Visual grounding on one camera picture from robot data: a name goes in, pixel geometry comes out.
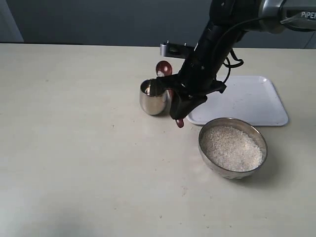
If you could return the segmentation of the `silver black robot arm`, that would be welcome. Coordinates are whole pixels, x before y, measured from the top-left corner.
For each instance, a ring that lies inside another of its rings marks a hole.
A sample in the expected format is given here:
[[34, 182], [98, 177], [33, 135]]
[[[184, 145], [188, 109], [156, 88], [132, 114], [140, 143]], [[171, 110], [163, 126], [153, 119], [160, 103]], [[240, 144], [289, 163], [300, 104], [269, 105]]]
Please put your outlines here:
[[279, 34], [284, 29], [311, 32], [316, 29], [314, 0], [214, 0], [209, 21], [195, 47], [164, 43], [163, 56], [183, 58], [177, 74], [158, 78], [159, 85], [173, 91], [170, 116], [185, 118], [207, 101], [213, 92], [223, 93], [219, 69], [243, 65], [233, 51], [234, 44], [250, 31]]

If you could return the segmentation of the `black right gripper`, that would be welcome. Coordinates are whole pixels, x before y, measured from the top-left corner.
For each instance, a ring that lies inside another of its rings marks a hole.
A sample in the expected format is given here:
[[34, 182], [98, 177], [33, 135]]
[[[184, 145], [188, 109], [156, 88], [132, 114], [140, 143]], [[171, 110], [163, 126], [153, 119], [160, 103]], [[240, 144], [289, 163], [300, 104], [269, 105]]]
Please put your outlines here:
[[237, 41], [237, 29], [208, 22], [193, 52], [178, 74], [156, 77], [161, 88], [173, 91], [170, 116], [184, 119], [207, 101], [206, 94], [223, 89], [216, 75]]

